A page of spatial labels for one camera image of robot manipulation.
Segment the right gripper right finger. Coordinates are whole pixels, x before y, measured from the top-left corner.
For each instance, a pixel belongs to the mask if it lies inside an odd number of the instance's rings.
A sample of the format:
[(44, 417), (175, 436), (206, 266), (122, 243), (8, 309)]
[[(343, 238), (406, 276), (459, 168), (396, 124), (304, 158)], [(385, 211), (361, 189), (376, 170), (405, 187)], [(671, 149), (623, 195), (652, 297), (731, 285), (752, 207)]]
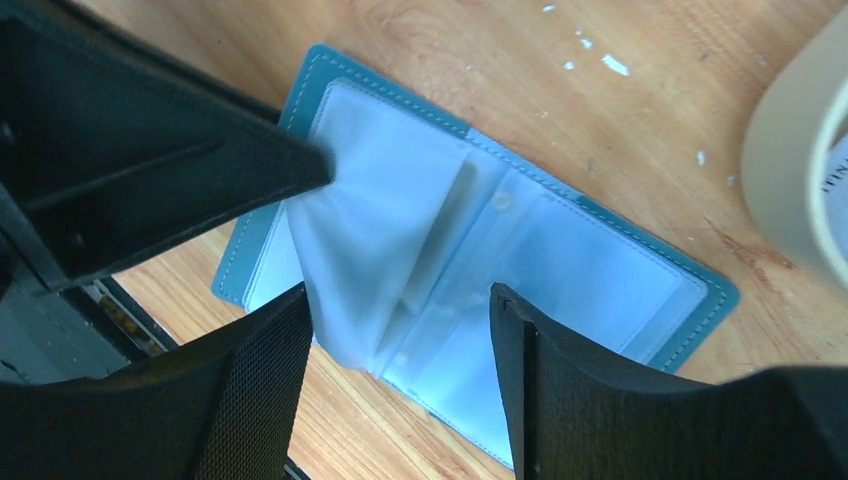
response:
[(495, 284), (491, 338), (519, 479), (843, 479), (847, 371), (720, 385), (616, 354)]

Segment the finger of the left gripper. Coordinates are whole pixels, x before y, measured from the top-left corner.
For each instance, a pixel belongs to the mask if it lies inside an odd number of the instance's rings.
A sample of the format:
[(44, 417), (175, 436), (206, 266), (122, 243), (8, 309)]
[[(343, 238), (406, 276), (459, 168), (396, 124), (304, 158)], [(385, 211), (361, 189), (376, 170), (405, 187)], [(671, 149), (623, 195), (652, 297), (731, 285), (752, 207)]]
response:
[(65, 290), (328, 184), (277, 115), (71, 1), (3, 2), (3, 279)]

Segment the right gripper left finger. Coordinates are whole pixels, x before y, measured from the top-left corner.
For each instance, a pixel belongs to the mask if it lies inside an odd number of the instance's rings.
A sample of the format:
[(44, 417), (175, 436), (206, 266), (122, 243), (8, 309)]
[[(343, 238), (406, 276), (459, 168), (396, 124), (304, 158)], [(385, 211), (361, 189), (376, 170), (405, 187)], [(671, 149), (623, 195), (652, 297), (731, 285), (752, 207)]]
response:
[(312, 322), (303, 284), (104, 378), (1, 387), (5, 479), (300, 479)]

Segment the blue card holder wallet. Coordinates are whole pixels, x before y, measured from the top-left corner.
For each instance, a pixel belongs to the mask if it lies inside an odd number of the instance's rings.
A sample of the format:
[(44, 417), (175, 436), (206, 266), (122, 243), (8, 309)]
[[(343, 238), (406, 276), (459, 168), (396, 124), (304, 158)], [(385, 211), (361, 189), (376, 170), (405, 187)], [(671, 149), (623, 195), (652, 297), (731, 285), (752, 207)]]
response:
[(213, 292), (298, 283), (318, 343), (513, 463), (490, 290), (672, 373), (739, 301), (729, 280), (354, 58), (317, 44), (279, 118), (330, 184), (240, 217)]

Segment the beige oval tray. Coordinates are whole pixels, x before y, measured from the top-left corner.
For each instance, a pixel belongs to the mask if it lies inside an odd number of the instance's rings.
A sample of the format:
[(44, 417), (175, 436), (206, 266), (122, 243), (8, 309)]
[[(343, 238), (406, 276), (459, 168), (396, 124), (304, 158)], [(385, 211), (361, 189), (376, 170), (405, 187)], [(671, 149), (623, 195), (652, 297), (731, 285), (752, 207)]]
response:
[(847, 260), (830, 234), (821, 184), (847, 121), (847, 12), (785, 66), (744, 136), (741, 185), (762, 235), (788, 260), (840, 286)]

